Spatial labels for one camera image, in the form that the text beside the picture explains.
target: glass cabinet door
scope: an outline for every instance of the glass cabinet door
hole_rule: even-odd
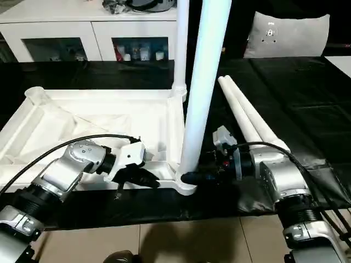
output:
[[[117,61],[168,60],[167,37],[114,37],[112,38]]]
[[[22,41],[35,62],[87,60],[80,38],[29,38]]]
[[[18,62],[101,61],[90,22],[0,24]]]
[[[0,32],[0,63],[17,62],[14,54],[12,53],[9,45]]]
[[[176,21],[93,22],[104,61],[174,60]]]

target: table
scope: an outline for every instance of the table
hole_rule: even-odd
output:
[[[171,62],[57,62],[0,65],[7,103],[0,127],[34,85],[46,89],[170,88]],[[188,87],[191,70],[188,71]],[[262,117],[310,169],[340,208],[351,206],[351,79],[325,58],[282,58],[221,61],[218,75],[231,75]],[[203,151],[212,150],[212,132],[230,129],[244,138],[218,85],[214,88]],[[53,216],[52,229],[74,229],[184,221],[274,213],[262,184],[246,177],[235,186],[200,187],[192,196],[175,190],[74,192]],[[6,194],[2,205],[11,200]]]

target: tile floor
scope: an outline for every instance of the tile floor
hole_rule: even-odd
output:
[[[350,222],[351,214],[342,213]],[[40,263],[102,263],[126,249],[144,263],[284,263],[288,249],[281,231],[275,215],[248,216],[46,232],[33,248]]]

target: white cylinder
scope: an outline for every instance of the white cylinder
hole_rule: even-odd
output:
[[[239,101],[235,97],[234,93],[230,90],[229,81],[224,77],[219,77],[218,82],[222,88],[225,98],[234,114],[236,122],[238,123],[242,134],[247,142],[262,141],[261,137],[257,133],[256,129],[252,125],[245,111],[241,107]],[[261,145],[252,145],[250,148],[262,147]]]
[[[247,97],[245,97],[245,95],[231,79],[231,77],[227,75],[225,76],[225,79],[228,81],[227,83],[229,84],[230,90],[234,93],[235,97],[239,101],[241,107],[245,111],[246,115],[250,119],[261,139],[265,142],[270,142],[271,144],[275,144],[284,149],[290,150],[286,144],[275,135],[270,126],[268,126],[265,120],[252,106],[250,101],[247,99]]]
[[[188,45],[189,0],[177,2],[177,44],[174,59],[174,82],[172,91],[186,99],[186,50]]]
[[[186,114],[181,174],[194,171],[200,157],[231,0],[203,0]]]

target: white cabinet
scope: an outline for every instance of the white cabinet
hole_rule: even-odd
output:
[[[156,53],[163,54],[164,60],[174,59],[176,21],[108,21],[92,24],[104,61],[120,60],[124,54],[129,54],[132,60],[156,60]],[[147,53],[146,59],[142,57],[141,50]]]
[[[158,58],[174,59],[175,7],[160,13],[112,15],[102,2],[23,0],[0,14],[0,33],[18,62],[121,60],[116,57],[118,46],[131,53],[132,60],[131,50],[140,53],[141,48],[150,60],[156,59],[156,52]]]
[[[0,24],[18,62],[101,60],[91,22]]]

